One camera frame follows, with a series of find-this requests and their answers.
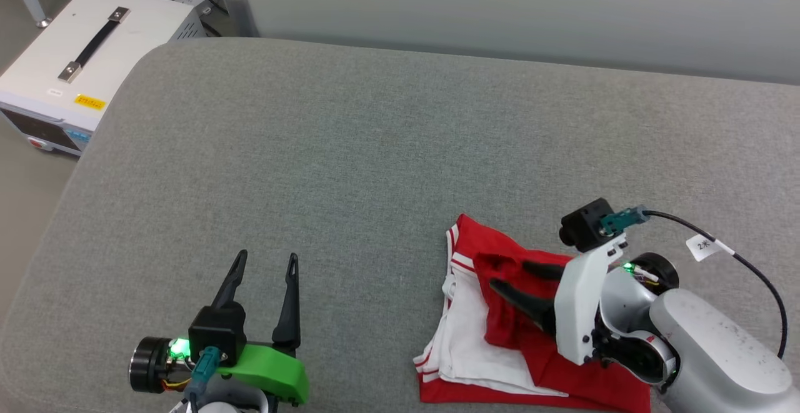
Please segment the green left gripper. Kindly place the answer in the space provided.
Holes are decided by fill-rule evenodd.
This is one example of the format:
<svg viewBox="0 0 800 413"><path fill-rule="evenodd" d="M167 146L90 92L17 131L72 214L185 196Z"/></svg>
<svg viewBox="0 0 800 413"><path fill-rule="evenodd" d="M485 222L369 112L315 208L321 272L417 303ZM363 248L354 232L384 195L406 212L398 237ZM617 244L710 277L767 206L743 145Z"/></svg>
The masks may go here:
<svg viewBox="0 0 800 413"><path fill-rule="evenodd" d="M229 268L211 307L228 308L234 302L237 288L243 281L248 251L242 249ZM286 404L303 405L309 399L309 379L304 364L279 350L297 350L302 342L298 256L289 255L282 310L272 331L272 347L266 344L246 344L232 367L220 366L216 373L231 376L245 386L264 391Z"/></svg>

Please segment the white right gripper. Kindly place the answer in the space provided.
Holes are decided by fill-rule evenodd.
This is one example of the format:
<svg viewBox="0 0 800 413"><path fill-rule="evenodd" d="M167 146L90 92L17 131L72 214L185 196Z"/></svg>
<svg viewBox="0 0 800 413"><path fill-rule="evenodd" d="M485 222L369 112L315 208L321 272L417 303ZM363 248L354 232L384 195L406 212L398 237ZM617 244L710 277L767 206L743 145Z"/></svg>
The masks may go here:
<svg viewBox="0 0 800 413"><path fill-rule="evenodd" d="M625 234L574 257L566 267L523 261L526 273L542 280L560 280L554 302L526 294L511 283L491 279L489 286L548 336L556 336L557 351L569 362L583 365L593 354L591 334L608 267L623 253Z"/></svg>

